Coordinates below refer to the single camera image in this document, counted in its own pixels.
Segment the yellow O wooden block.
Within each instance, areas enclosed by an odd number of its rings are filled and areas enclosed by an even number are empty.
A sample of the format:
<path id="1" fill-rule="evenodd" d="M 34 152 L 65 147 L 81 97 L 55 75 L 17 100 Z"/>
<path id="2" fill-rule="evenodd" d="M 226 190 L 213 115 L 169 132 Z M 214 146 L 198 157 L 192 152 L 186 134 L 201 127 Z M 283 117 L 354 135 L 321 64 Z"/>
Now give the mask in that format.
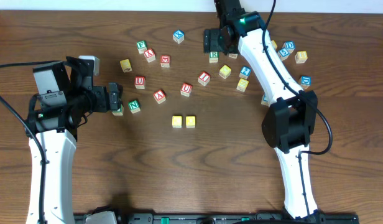
<path id="1" fill-rule="evenodd" d="M 186 117 L 186 128 L 194 128 L 196 126 L 196 117 L 187 116 Z"/>

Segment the green R wooden block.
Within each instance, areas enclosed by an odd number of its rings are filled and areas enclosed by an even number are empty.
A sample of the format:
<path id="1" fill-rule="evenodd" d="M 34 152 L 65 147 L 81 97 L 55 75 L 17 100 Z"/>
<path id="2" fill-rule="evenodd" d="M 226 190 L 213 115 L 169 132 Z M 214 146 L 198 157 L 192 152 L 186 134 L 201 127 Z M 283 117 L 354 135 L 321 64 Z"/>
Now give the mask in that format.
<path id="1" fill-rule="evenodd" d="M 219 53 L 218 52 L 210 52 L 209 53 L 209 63 L 218 63 L 219 61 Z"/>

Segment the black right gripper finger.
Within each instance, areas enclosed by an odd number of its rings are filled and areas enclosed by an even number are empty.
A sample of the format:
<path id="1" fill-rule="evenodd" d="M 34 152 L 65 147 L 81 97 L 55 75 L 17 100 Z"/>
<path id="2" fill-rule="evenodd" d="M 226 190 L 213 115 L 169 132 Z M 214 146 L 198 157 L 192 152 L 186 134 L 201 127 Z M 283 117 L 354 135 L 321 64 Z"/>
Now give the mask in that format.
<path id="1" fill-rule="evenodd" d="M 203 33 L 203 51 L 209 53 L 212 50 L 212 30 L 205 29 Z"/>
<path id="2" fill-rule="evenodd" d="M 213 51 L 224 52 L 224 44 L 220 29 L 213 29 Z"/>

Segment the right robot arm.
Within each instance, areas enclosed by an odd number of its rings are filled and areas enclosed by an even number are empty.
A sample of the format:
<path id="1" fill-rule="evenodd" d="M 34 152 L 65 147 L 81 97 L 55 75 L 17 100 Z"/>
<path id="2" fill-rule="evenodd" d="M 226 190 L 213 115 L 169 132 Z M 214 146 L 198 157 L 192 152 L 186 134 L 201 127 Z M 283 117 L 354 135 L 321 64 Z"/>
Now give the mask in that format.
<path id="1" fill-rule="evenodd" d="M 246 12 L 239 1 L 215 0 L 219 28 L 204 31 L 204 51 L 239 54 L 261 84 L 268 111 L 262 132 L 279 158 L 285 188 L 284 207 L 295 220 L 308 220 L 318 209 L 313 197 L 308 156 L 316 113 L 297 95 L 317 104 L 313 92 L 304 92 L 285 68 L 272 45 L 268 23 Z"/>

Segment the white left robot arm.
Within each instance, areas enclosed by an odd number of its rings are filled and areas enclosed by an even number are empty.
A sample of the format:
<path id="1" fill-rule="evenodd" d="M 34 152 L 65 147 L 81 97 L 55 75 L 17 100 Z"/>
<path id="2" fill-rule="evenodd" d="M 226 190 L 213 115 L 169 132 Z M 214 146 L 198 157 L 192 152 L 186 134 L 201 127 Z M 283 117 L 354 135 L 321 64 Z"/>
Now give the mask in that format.
<path id="1" fill-rule="evenodd" d="M 26 119 L 32 155 L 27 223 L 76 223 L 72 167 L 77 130 L 92 113 L 122 115 L 122 86 L 96 86 L 99 58 L 81 55 L 33 69 L 38 92 Z"/>

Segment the yellow C wooden block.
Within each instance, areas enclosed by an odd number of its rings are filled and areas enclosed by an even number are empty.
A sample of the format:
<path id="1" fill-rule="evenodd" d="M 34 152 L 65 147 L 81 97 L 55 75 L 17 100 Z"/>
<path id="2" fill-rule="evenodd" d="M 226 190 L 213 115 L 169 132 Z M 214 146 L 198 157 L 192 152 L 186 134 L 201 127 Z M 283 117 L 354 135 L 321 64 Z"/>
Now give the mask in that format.
<path id="1" fill-rule="evenodd" d="M 172 116 L 172 127 L 173 128 L 182 127 L 182 116 Z"/>

